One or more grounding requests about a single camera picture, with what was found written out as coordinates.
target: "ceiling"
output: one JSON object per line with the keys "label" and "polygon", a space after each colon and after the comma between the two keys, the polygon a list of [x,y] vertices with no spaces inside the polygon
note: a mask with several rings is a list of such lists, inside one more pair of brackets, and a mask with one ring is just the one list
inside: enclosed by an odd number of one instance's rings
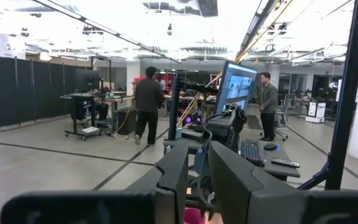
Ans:
{"label": "ceiling", "polygon": [[[175,59],[196,57],[232,60],[255,13],[263,9],[267,0],[53,2],[100,27],[120,33],[121,37],[133,40],[132,43],[141,43]],[[243,59],[294,66],[308,66],[313,62],[343,62],[354,2],[283,2],[290,4],[277,19],[274,29],[268,30]],[[277,12],[270,14],[261,30],[270,26]],[[287,25],[286,29],[279,30],[283,24]],[[0,33],[24,39],[28,52],[43,51],[51,56],[84,58],[98,54],[115,60],[158,57],[153,52],[142,50],[139,45],[107,32],[84,28],[84,23],[35,1],[0,0]]]}

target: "gray floor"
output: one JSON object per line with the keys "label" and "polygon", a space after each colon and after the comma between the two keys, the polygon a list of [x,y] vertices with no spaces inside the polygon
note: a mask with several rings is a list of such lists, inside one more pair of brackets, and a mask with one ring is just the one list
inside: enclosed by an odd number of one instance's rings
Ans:
{"label": "gray floor", "polygon": [[[252,108],[249,114],[256,114]],[[331,147],[333,123],[310,124],[290,118],[289,139],[283,147],[301,164],[297,186],[320,170]],[[155,146],[135,146],[132,141],[102,136],[86,142],[66,138],[63,130],[70,119],[56,118],[0,130],[0,209],[12,196],[30,190],[116,190],[124,189],[146,173],[162,156],[168,121],[158,124]],[[259,131],[245,129],[248,138]],[[358,190],[358,159],[348,156],[342,179],[344,189]]]}

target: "shoe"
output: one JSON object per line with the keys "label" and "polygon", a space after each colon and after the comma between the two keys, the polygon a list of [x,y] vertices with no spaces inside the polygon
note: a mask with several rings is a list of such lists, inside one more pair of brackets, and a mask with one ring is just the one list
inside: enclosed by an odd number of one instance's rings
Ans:
{"label": "shoe", "polygon": [[138,134],[135,135],[135,144],[140,145],[140,136]]}

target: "person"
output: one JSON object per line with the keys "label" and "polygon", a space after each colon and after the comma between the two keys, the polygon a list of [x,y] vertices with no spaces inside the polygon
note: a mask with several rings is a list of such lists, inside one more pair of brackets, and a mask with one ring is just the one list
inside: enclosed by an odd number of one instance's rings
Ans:
{"label": "person", "polygon": [[264,88],[259,95],[260,121],[264,129],[263,141],[273,141],[275,137],[275,113],[277,111],[277,89],[270,83],[270,73],[260,74]]}
{"label": "person", "polygon": [[161,75],[157,76],[157,81],[158,81],[158,84],[160,84],[161,89],[162,89],[162,90],[165,90],[165,81],[162,80],[162,76],[161,76]]}
{"label": "person", "polygon": [[155,67],[146,68],[146,78],[138,82],[135,87],[135,102],[137,110],[137,122],[135,129],[135,143],[140,144],[146,124],[149,125],[147,144],[155,143],[158,122],[158,106],[163,100],[161,86],[155,81]]}

